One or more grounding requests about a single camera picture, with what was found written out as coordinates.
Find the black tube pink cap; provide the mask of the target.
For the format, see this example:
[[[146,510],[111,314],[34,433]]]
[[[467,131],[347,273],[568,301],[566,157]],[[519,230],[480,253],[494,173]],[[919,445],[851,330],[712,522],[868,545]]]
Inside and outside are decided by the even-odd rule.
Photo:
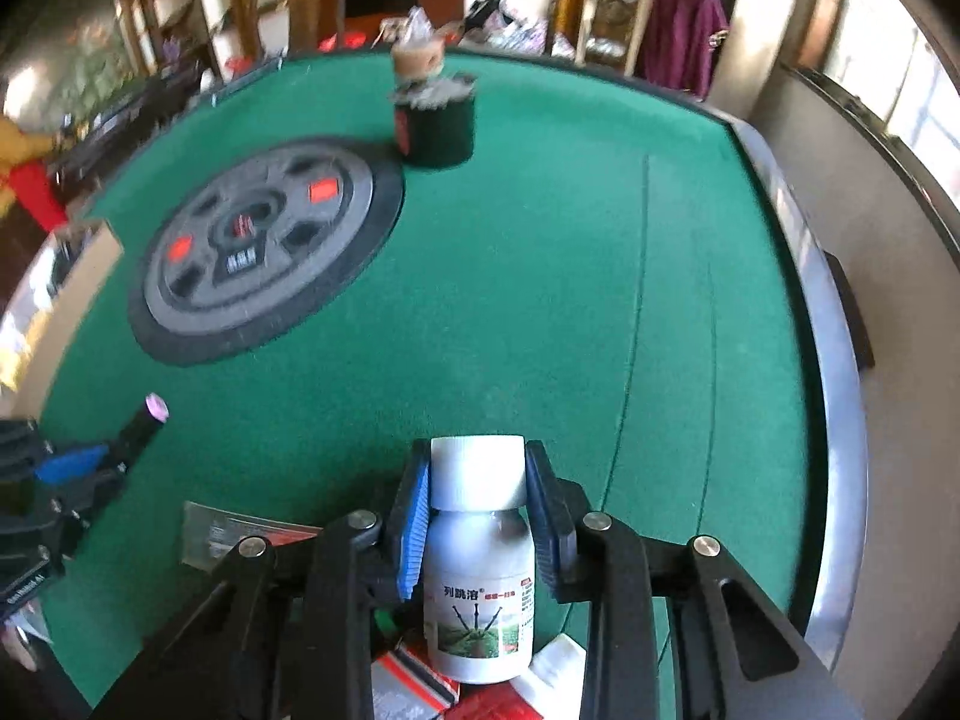
[[[155,392],[146,395],[135,415],[110,443],[106,465],[130,468],[166,426],[168,419],[166,400]]]

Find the white medicine bottle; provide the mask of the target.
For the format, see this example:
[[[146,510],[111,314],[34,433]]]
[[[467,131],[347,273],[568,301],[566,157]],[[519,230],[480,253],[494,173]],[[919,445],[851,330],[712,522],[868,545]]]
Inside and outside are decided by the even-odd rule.
[[[521,436],[430,440],[423,631],[435,670],[460,684],[519,676],[532,660],[535,546]]]

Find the red and white booklet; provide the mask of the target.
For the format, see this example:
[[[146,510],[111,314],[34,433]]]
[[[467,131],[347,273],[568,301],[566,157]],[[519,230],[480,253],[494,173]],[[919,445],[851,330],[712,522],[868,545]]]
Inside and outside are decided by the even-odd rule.
[[[506,683],[462,686],[427,660],[427,645],[404,639],[371,665],[376,720],[578,718],[586,651],[566,634],[550,640]]]

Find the grey card on table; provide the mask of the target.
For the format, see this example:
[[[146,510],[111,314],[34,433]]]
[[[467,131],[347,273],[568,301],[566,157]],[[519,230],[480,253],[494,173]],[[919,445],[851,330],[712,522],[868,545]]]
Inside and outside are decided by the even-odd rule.
[[[318,533],[316,527],[238,514],[188,500],[182,517],[181,562],[197,571],[210,572],[249,536],[260,536],[274,546],[283,546]]]

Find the open cardboard box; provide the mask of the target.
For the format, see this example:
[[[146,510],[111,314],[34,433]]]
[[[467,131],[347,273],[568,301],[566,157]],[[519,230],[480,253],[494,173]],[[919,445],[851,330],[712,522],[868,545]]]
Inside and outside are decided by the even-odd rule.
[[[2,314],[2,418],[43,414],[65,353],[124,248],[104,220],[44,241]]]

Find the round grey table centre console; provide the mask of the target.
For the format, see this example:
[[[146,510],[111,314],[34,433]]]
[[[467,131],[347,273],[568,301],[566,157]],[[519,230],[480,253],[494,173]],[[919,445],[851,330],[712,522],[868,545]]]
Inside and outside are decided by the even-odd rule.
[[[404,199],[386,142],[295,138],[245,156],[187,193],[149,239],[128,294],[135,340],[192,366],[285,335],[370,265]]]

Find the person in yellow top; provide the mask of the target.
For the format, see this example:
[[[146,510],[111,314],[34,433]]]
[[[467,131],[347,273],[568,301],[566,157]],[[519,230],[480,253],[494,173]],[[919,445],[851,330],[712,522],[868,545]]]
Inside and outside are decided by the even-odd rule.
[[[44,160],[62,146],[60,135],[23,130],[13,119],[2,117],[2,216],[20,205],[44,232],[53,232],[68,221],[55,197]]]

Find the wooden chair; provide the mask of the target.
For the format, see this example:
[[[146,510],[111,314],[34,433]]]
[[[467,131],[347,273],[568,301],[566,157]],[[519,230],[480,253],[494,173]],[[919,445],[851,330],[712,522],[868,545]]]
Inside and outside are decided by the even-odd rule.
[[[635,75],[652,0],[578,0],[573,62],[601,65],[626,78]],[[565,34],[562,0],[550,0],[544,54],[553,54],[556,36]]]

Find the maroon cloth on chair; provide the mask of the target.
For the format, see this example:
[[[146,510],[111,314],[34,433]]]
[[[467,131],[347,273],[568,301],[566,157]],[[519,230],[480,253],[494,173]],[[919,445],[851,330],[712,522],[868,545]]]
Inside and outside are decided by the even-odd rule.
[[[721,0],[652,0],[641,39],[640,76],[651,85],[708,96],[713,52],[729,32]]]

